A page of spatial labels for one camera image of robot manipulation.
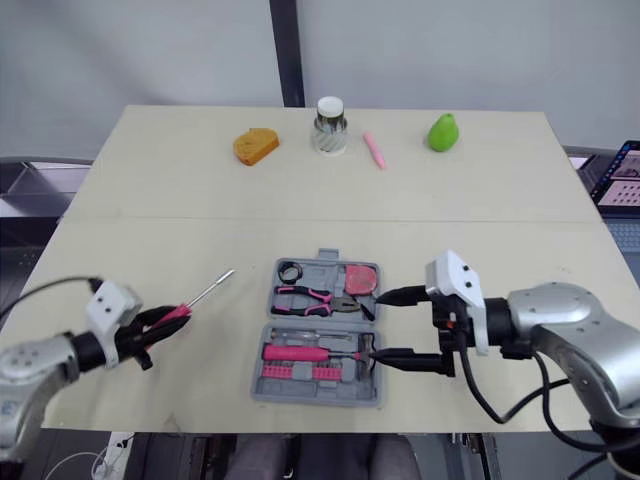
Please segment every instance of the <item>gray tool case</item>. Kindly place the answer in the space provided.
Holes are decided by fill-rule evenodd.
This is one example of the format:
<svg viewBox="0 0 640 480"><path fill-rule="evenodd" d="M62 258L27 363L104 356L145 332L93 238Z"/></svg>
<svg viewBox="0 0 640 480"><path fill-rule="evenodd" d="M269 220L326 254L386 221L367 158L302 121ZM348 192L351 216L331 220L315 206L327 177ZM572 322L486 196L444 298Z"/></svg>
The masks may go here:
<svg viewBox="0 0 640 480"><path fill-rule="evenodd" d="M380 403L381 369L372 368L366 357L330 358L328 362L266 361L268 345L320 347L345 354L380 348L380 336L373 329L375 322L362 310L319 315L295 316L272 313L272 306L308 308L321 303L303 295L279 295L277 287L285 285L278 276L283 262L295 262L302 267L302 277L296 286L329 291L334 297L345 292L347 265L364 265L376 272L377 283L370 295L352 297L378 318L375 298L380 288L380 269L375 263L351 262L339 259L338 250L320 249L315 259L281 258L273 272L273 287L267 311L272 321L263 329L259 354L251 384L251 394L258 401L311 403L351 407L374 407Z"/></svg>

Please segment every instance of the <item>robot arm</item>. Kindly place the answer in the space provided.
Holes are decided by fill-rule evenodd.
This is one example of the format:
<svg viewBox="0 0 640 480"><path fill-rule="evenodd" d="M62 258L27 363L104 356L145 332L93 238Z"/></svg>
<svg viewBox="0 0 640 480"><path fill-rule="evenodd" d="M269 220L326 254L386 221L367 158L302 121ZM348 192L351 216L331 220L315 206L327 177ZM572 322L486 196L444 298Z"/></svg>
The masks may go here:
<svg viewBox="0 0 640 480"><path fill-rule="evenodd" d="M87 307L90 331L27 342L0 353L0 462L26 458L47 404L81 373L103 365L112 368L131 357L143 369L150 368L146 348L173 335L189 320L180 310L182 316L154 326L175 307L136 315L140 307L130 289L105 281Z"/></svg>
<svg viewBox="0 0 640 480"><path fill-rule="evenodd" d="M589 412L592 428L605 440L603 450L615 451L618 465L628 471L640 470L640 332L611 317L591 292L552 282L514 291L506 299L484 299L478 275L447 251L427 265L426 287L391 290L377 301L395 306L432 302L441 350L440 354L378 350L371 354L378 362L452 377L457 351L467 383L482 404L484 399L479 398L464 361L467 347L475 346L479 355L486 355L489 346L499 346L505 359L530 359L537 357L536 352L544 353L567 375ZM495 421L508 421L484 403ZM619 448L621 440L633 448Z"/></svg>

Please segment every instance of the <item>tool kit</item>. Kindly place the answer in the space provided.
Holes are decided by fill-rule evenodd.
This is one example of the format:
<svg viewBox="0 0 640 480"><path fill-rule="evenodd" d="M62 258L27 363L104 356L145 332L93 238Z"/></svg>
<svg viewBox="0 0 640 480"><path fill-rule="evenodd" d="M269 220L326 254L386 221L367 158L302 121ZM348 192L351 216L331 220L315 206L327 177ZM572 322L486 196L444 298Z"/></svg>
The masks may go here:
<svg viewBox="0 0 640 480"><path fill-rule="evenodd" d="M338 406L380 403L380 348L373 329L380 270L320 249L315 259L281 258L269 295L252 395L259 401Z"/></svg>

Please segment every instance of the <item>pliers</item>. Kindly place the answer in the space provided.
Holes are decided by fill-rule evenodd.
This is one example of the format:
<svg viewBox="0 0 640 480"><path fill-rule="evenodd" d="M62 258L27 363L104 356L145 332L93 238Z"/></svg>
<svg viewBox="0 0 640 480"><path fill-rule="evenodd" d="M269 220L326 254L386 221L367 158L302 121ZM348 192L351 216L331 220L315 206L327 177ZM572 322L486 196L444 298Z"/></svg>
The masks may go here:
<svg viewBox="0 0 640 480"><path fill-rule="evenodd" d="M300 285L276 287L274 289L276 295L305 295L307 297L320 300L320 304L311 305L307 308L289 308L280 305L271 307L271 313L279 315L298 315L300 317L308 317L309 315L318 315L319 317L328 317L332 312L357 312L361 305L359 302L350 297L334 297L331 292L326 290L313 290L309 287Z"/></svg>

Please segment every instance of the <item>black pole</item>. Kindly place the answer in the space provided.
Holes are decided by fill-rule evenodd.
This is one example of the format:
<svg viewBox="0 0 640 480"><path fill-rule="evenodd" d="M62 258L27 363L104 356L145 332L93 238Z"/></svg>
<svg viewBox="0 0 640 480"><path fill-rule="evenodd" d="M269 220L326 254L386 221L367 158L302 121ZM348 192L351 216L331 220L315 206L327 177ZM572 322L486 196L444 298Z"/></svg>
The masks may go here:
<svg viewBox="0 0 640 480"><path fill-rule="evenodd" d="M285 107L304 107L296 0L269 0L280 88Z"/></svg>

